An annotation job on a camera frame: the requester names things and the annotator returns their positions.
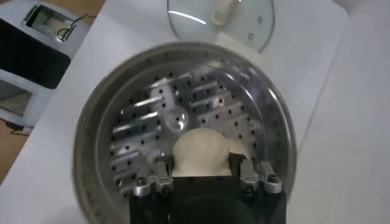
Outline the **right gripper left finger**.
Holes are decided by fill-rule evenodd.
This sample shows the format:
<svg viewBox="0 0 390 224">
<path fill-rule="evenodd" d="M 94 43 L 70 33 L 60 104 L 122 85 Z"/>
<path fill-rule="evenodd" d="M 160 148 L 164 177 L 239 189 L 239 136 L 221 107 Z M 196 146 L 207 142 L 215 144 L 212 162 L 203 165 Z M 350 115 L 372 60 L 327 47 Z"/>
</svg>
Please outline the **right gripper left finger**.
<svg viewBox="0 0 390 224">
<path fill-rule="evenodd" d="M 152 187 L 160 195 L 169 195 L 173 190 L 173 177 L 168 172 L 169 160 L 157 157 L 149 163 L 147 159 L 140 159 L 136 163 L 136 182 L 132 188 L 136 197 L 147 197 Z"/>
</svg>

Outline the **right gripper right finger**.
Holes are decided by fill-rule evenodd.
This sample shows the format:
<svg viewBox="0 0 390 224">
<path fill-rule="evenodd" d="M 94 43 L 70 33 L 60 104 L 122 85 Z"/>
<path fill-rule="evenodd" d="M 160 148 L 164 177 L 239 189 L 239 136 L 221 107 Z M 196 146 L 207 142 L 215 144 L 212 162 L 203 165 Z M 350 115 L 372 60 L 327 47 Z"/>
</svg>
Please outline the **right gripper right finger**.
<svg viewBox="0 0 390 224">
<path fill-rule="evenodd" d="M 233 176 L 238 177 L 243 192 L 254 194 L 260 186 L 269 194 L 279 194 L 282 191 L 282 181 L 274 172 L 269 161 L 260 161 L 259 168 L 251 159 L 243 154 L 230 153 L 229 167 Z"/>
</svg>

